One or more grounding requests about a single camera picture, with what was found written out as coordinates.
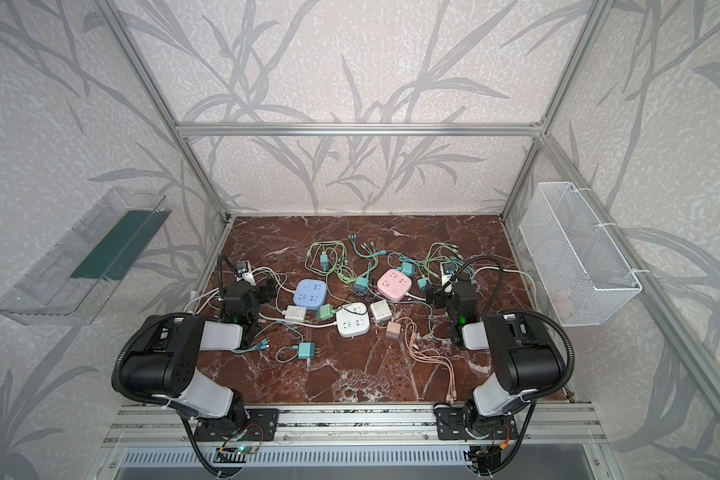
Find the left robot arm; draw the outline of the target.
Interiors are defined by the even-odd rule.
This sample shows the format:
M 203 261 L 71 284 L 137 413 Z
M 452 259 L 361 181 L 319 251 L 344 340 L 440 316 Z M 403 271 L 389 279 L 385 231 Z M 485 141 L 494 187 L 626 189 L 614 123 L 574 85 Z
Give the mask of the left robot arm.
M 258 341 L 260 306 L 276 297 L 275 281 L 262 285 L 238 280 L 222 287 L 221 316 L 187 312 L 152 315 L 126 342 L 113 368 L 113 388 L 125 398 L 171 408 L 197 429 L 199 441 L 240 438 L 269 442 L 278 411 L 245 408 L 242 394 L 202 373 L 197 362 L 205 351 L 250 353 L 269 347 Z

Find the pink plug adapter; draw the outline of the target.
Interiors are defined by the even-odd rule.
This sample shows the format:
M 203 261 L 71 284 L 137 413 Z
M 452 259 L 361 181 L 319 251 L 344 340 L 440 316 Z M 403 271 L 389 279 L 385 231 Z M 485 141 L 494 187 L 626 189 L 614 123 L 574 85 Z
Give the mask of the pink plug adapter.
M 401 324 L 395 321 L 389 321 L 385 328 L 385 336 L 391 339 L 399 339 L 401 335 Z

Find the pink power strip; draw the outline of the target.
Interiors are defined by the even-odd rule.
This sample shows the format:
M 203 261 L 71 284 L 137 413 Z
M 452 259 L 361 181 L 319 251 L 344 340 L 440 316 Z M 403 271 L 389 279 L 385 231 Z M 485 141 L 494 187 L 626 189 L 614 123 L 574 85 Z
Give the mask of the pink power strip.
M 376 283 L 381 296 L 392 302 L 400 302 L 410 291 L 412 280 L 397 269 L 388 269 Z

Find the white charger adapter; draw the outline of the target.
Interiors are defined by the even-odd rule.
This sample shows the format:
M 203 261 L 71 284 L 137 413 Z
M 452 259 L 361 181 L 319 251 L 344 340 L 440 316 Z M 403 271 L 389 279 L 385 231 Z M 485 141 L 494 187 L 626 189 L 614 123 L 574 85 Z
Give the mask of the white charger adapter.
M 393 318 L 393 313 L 389 306 L 389 303 L 384 299 L 371 303 L 370 313 L 372 319 L 377 324 L 389 321 Z

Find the blue power strip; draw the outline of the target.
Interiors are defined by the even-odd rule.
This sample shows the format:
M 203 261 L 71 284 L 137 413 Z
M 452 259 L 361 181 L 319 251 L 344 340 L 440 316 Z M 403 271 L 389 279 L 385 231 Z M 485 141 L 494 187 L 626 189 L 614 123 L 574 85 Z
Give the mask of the blue power strip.
M 327 297 L 327 284 L 323 280 L 303 279 L 293 294 L 293 304 L 307 310 L 318 310 Z

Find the white plug adapter small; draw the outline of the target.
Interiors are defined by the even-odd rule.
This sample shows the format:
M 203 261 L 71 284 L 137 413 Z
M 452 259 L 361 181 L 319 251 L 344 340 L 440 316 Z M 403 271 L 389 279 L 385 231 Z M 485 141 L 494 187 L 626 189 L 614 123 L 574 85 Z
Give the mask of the white plug adapter small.
M 289 305 L 284 313 L 284 319 L 289 322 L 303 322 L 307 309 L 305 307 Z

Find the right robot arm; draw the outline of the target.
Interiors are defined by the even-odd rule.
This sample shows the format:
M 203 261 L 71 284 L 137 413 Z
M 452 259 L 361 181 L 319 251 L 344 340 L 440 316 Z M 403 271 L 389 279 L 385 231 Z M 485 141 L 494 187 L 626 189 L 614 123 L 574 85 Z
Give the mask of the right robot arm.
M 441 440 L 499 440 L 505 448 L 524 437 L 515 415 L 535 401 L 561 390 L 572 377 L 575 352 L 561 326 L 528 309 L 496 311 L 493 291 L 486 306 L 477 306 L 477 286 L 458 281 L 431 287 L 426 302 L 444 309 L 456 345 L 490 354 L 492 373 L 461 405 L 436 406 Z

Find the white power strip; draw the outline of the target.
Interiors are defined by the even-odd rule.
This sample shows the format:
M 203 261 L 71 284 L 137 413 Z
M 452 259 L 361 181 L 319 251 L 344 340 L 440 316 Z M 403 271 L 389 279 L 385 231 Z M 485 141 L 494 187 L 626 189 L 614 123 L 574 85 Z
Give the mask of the white power strip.
M 354 338 L 370 330 L 368 306 L 354 302 L 341 306 L 335 313 L 338 333 L 343 338 Z

